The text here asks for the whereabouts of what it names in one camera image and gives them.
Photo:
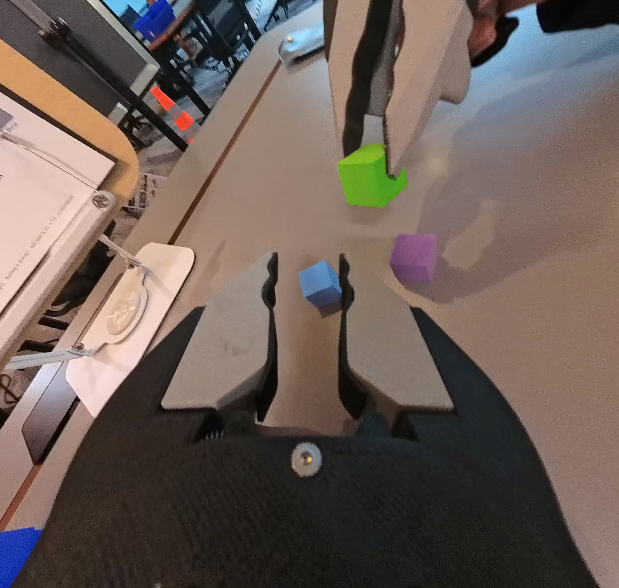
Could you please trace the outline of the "green foam cube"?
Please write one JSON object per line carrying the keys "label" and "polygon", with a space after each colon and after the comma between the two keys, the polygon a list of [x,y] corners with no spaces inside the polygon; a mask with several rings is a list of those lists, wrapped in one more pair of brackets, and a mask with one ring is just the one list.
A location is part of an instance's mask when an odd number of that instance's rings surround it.
{"label": "green foam cube", "polygon": [[383,208],[407,188],[407,169],[392,177],[386,170],[383,144],[362,146],[337,163],[346,202]]}

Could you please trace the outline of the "orange traffic cone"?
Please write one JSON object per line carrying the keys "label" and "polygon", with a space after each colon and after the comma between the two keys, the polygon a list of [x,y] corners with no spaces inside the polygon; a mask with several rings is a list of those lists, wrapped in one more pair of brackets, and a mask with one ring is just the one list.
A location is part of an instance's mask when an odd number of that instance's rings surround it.
{"label": "orange traffic cone", "polygon": [[172,98],[168,97],[158,86],[151,87],[150,93],[163,110],[172,118],[175,126],[184,135],[185,140],[190,144],[193,143],[196,131],[200,128],[197,121],[176,104]]}

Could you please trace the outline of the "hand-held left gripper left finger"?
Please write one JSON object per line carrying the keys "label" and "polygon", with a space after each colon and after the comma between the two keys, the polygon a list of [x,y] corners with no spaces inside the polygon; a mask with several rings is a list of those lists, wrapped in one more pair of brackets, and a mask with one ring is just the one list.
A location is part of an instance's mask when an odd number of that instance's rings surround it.
{"label": "hand-held left gripper left finger", "polygon": [[278,269],[278,254],[269,252],[204,306],[163,395],[163,409],[211,409],[220,415],[247,410],[265,419],[278,386]]}

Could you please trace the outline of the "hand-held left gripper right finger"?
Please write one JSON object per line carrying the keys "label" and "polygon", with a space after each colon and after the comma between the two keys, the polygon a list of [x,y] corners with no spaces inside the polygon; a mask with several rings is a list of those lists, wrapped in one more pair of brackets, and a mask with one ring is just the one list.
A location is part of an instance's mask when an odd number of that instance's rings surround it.
{"label": "hand-held left gripper right finger", "polygon": [[339,255],[339,398],[356,422],[379,414],[395,429],[408,414],[455,405],[411,306],[363,266]]}

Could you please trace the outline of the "person's right forearm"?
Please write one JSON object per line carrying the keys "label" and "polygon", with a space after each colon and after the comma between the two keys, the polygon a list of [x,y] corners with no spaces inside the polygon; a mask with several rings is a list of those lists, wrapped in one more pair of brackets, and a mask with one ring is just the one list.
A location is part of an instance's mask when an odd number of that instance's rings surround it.
{"label": "person's right forearm", "polygon": [[547,0],[536,13],[546,34],[594,29],[618,24],[618,0]]}

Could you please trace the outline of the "white document stand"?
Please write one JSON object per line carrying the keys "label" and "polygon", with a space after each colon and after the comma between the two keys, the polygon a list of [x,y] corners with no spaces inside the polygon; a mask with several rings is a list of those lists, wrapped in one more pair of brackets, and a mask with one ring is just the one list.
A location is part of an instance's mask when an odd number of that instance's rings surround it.
{"label": "white document stand", "polygon": [[[68,383],[89,413],[97,416],[146,352],[190,274],[195,254],[190,248],[158,243],[128,252],[127,245],[119,246],[104,236],[106,226],[136,186],[135,151],[109,119],[5,42],[1,42],[2,89],[118,161],[16,297],[1,310],[1,372],[67,361]],[[29,328],[96,243],[116,252],[122,274],[85,335],[52,352],[17,356]]]}

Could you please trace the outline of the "silver metal object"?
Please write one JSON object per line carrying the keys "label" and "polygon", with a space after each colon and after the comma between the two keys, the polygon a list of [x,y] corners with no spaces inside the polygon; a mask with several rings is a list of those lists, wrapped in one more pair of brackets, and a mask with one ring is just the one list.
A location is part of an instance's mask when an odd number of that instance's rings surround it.
{"label": "silver metal object", "polygon": [[290,66],[323,49],[324,27],[320,24],[288,33],[280,43],[278,52],[283,65]]}

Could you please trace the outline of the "purple foam cube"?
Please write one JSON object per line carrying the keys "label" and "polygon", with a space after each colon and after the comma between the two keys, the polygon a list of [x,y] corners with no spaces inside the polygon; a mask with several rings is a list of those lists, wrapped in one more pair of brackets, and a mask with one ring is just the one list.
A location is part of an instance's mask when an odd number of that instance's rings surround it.
{"label": "purple foam cube", "polygon": [[397,234],[389,261],[394,276],[401,283],[432,281],[439,251],[434,234]]}

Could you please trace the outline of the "printed instruction sheet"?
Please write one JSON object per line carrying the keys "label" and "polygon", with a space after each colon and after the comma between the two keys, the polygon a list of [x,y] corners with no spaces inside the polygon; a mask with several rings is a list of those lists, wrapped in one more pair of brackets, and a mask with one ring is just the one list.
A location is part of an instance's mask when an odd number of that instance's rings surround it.
{"label": "printed instruction sheet", "polygon": [[1,90],[1,310],[117,164]]}

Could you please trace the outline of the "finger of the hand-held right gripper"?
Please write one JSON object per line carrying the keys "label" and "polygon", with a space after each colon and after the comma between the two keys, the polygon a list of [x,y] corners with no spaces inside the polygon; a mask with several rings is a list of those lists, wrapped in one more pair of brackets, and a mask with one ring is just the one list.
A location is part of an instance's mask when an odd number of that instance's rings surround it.
{"label": "finger of the hand-held right gripper", "polygon": [[324,48],[336,139],[348,157],[363,145],[383,142],[389,102],[389,0],[324,0]]}
{"label": "finger of the hand-held right gripper", "polygon": [[438,102],[460,104],[470,86],[466,0],[401,0],[404,22],[384,114],[388,173],[408,165]]}

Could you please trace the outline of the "printed paper sheet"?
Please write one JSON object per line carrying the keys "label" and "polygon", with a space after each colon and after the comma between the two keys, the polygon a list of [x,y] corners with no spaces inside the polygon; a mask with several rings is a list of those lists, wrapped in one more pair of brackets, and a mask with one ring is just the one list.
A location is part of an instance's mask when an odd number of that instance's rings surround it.
{"label": "printed paper sheet", "polygon": [[140,172],[136,186],[123,210],[139,219],[152,204],[166,180],[167,177],[162,175]]}

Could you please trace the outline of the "grey partition panel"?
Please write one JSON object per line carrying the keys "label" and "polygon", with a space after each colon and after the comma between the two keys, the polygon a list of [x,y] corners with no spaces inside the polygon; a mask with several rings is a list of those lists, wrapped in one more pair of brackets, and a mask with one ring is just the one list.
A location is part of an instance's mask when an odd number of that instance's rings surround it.
{"label": "grey partition panel", "polygon": [[[89,52],[116,73],[135,93],[141,93],[160,65],[120,22],[103,0],[29,0],[51,19],[62,19]],[[93,85],[104,91],[84,67],[43,41],[39,26],[9,0],[1,0],[1,40],[75,94]]]}

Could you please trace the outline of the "small blue storage bin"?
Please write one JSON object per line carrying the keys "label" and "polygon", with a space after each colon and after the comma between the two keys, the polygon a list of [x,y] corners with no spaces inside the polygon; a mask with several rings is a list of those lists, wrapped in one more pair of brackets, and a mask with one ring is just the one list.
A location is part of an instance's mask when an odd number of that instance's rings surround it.
{"label": "small blue storage bin", "polygon": [[155,41],[174,22],[176,16],[167,0],[157,0],[133,23],[133,29],[144,40]]}

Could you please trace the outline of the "light blue foam cube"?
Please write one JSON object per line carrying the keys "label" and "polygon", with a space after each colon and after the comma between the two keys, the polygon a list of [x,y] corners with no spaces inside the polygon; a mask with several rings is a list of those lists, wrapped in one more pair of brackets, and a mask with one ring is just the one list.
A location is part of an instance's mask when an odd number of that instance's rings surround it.
{"label": "light blue foam cube", "polygon": [[303,297],[321,309],[340,301],[342,289],[335,269],[326,261],[307,267],[298,273]]}

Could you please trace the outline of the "blue plastic bin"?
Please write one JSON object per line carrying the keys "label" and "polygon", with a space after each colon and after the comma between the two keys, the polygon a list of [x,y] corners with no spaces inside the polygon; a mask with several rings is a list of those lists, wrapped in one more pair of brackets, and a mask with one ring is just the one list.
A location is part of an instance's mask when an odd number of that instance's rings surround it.
{"label": "blue plastic bin", "polygon": [[11,586],[41,534],[34,527],[1,532],[1,587]]}

